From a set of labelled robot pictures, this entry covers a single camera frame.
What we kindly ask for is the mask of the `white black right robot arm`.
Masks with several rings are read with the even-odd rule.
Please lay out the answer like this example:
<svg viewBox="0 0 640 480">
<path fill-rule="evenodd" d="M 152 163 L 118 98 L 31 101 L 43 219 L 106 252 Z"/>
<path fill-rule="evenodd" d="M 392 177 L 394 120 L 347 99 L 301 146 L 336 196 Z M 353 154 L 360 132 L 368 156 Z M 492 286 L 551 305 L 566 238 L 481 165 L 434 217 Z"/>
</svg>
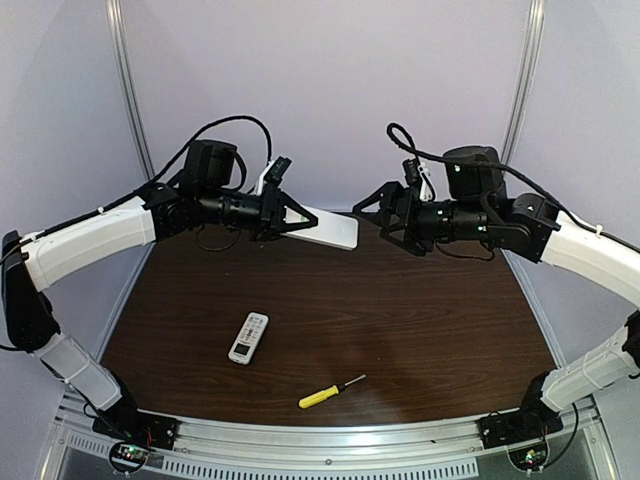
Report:
<svg viewBox="0 0 640 480">
<path fill-rule="evenodd" d="M 419 193 L 424 176 L 414 150 L 405 161 L 405 181 L 387 182 L 357 203 L 353 212 L 380 229 L 381 238 L 415 255 L 453 242 L 477 242 L 543 264 L 639 304 L 639 250 L 600 227 L 580 221 L 539 186 L 511 198 L 508 166 L 487 146 L 459 147 L 439 157 L 450 197 L 429 200 Z M 571 403 L 624 378 L 639 375 L 639 314 L 633 312 L 608 339 L 566 366 L 531 381 L 521 411 L 551 417 Z"/>
</svg>

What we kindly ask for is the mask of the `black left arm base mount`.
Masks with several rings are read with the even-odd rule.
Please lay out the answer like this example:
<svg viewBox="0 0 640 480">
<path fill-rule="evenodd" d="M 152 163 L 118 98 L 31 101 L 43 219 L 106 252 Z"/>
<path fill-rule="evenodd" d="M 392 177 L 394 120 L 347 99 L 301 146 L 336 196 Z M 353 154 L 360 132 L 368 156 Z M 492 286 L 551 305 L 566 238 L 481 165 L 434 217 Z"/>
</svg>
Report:
<svg viewBox="0 0 640 480">
<path fill-rule="evenodd" d="M 173 449 L 177 428 L 176 418 L 145 413 L 127 404 L 100 411 L 92 425 L 96 433 L 161 450 Z"/>
</svg>

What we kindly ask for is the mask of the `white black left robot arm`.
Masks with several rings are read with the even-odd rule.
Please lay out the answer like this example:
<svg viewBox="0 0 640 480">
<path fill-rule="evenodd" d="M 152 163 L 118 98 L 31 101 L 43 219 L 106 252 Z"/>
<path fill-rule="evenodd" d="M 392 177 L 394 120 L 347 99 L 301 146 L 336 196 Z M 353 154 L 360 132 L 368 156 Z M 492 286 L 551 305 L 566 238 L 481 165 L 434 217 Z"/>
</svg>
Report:
<svg viewBox="0 0 640 480">
<path fill-rule="evenodd" d="M 7 233 L 1 299 L 11 349 L 39 359 L 98 412 L 124 407 L 121 382 L 63 329 L 47 290 L 126 251 L 207 225 L 247 232 L 258 242 L 318 226 L 318 215 L 280 187 L 290 164 L 286 157 L 269 161 L 261 186 L 243 193 L 229 185 L 233 169 L 244 166 L 238 148 L 219 140 L 197 140 L 168 183 L 143 186 L 127 200 L 59 227 L 28 235 Z"/>
</svg>

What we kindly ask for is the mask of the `yellow handled screwdriver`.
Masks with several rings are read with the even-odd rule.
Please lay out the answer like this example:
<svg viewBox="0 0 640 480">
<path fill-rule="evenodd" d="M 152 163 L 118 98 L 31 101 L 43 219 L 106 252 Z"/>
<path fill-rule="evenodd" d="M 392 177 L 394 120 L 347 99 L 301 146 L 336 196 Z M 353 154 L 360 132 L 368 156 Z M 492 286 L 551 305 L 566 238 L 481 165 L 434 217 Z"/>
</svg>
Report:
<svg viewBox="0 0 640 480">
<path fill-rule="evenodd" d="M 352 380 L 349 380 L 347 382 L 344 382 L 342 384 L 332 385 L 331 387 L 328 387 L 326 389 L 319 390 L 311 395 L 308 395 L 300 399 L 298 401 L 298 407 L 300 409 L 308 409 L 312 406 L 322 403 L 331 397 L 341 394 L 344 390 L 348 389 L 351 385 L 364 380 L 366 377 L 367 377 L 366 374 L 361 374 L 358 377 Z"/>
</svg>

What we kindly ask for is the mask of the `large white remote control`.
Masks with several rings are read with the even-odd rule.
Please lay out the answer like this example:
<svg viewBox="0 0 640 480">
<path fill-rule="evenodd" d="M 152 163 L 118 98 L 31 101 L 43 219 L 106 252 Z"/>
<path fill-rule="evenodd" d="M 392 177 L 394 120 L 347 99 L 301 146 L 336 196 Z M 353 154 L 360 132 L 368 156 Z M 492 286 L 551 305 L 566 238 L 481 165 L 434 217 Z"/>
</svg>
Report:
<svg viewBox="0 0 640 480">
<path fill-rule="evenodd" d="M 303 208 L 318 219 L 318 225 L 284 233 L 285 237 L 343 250 L 357 247 L 359 224 L 355 218 L 308 206 Z"/>
</svg>

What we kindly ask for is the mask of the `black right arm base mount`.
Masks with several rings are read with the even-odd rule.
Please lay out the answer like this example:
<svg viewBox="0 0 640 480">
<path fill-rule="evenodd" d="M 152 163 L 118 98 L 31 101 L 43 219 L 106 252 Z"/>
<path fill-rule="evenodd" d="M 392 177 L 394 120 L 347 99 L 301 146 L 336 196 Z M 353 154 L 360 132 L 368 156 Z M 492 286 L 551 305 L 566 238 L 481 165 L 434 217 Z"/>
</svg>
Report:
<svg viewBox="0 0 640 480">
<path fill-rule="evenodd" d="M 542 439 L 564 428 L 559 413 L 540 400 L 523 403 L 511 412 L 494 412 L 481 417 L 477 425 L 485 449 Z"/>
</svg>

